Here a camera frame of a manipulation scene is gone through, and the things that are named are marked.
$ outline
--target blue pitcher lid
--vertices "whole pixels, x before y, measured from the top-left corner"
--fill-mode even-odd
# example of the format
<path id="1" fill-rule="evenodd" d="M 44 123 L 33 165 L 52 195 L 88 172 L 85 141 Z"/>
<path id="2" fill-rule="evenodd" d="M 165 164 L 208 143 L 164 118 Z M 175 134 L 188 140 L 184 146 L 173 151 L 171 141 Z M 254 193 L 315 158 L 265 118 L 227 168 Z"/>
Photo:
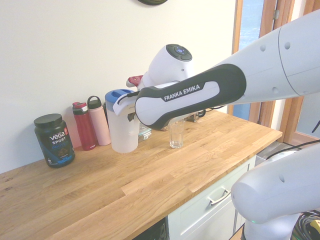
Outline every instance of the blue pitcher lid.
<path id="1" fill-rule="evenodd" d="M 118 100 L 118 98 L 120 98 L 122 95 L 124 94 L 129 94 L 129 93 L 133 93 L 134 91 L 129 90 L 129 89 L 116 89 L 116 90 L 112 90 L 110 92 L 108 92 L 105 95 L 105 107 L 109 110 L 109 111 L 114 111 L 113 106 L 115 104 L 115 102 Z"/>

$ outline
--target drawer front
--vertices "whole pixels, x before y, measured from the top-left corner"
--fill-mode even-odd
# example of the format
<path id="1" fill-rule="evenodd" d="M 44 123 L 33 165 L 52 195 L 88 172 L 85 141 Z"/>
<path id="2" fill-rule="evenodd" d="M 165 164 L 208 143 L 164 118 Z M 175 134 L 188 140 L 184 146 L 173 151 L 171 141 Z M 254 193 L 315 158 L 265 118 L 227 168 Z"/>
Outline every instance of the drawer front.
<path id="1" fill-rule="evenodd" d="M 183 240 L 197 228 L 211 219 L 217 212 L 231 202 L 230 190 L 232 185 L 255 165 L 255 157 L 237 167 L 228 175 L 218 180 L 212 186 L 186 202 L 168 215 L 169 235 L 171 240 Z"/>
<path id="2" fill-rule="evenodd" d="M 228 240 L 233 235 L 236 209 L 231 197 L 227 204 L 206 222 L 190 233 L 184 240 Z"/>

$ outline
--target robot control buttons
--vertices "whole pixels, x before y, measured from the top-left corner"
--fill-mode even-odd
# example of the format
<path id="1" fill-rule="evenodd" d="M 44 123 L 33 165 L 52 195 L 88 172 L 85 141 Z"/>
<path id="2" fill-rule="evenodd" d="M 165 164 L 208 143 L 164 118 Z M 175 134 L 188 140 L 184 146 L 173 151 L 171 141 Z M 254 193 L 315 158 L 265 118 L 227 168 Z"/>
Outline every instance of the robot control buttons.
<path id="1" fill-rule="evenodd" d="M 168 53 L 177 60 L 189 62 L 192 60 L 191 53 L 183 46 L 177 44 L 166 45 Z"/>

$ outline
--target vega logo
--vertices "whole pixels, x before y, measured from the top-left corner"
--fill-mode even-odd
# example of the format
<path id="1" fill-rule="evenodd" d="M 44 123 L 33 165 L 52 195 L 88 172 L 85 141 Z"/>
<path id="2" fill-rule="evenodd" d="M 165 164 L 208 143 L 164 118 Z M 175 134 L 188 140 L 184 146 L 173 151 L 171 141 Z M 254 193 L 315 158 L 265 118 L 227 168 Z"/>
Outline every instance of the vega logo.
<path id="1" fill-rule="evenodd" d="M 55 145 L 65 141 L 66 140 L 65 136 L 66 136 L 65 132 L 62 131 L 62 132 L 56 133 L 53 136 L 49 136 L 49 138 L 52 140 L 52 144 Z"/>
<path id="2" fill-rule="evenodd" d="M 51 140 L 55 140 L 55 139 L 60 139 L 64 136 L 65 136 L 65 132 L 62 131 L 62 132 L 56 133 L 53 136 L 50 136 L 49 138 L 51 138 Z"/>

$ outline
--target plastic pitcher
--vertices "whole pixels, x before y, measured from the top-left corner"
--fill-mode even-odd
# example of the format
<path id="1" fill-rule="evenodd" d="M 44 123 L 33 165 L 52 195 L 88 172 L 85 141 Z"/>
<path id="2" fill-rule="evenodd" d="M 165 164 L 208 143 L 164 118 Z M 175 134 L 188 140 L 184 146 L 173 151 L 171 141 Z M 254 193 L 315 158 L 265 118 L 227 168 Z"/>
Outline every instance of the plastic pitcher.
<path id="1" fill-rule="evenodd" d="M 111 146 L 113 150 L 122 154 L 132 152 L 137 148 L 140 121 L 136 115 L 133 119 L 128 118 L 127 114 L 117 116 L 113 106 L 119 97 L 132 92 L 128 89 L 117 89 L 105 95 Z"/>

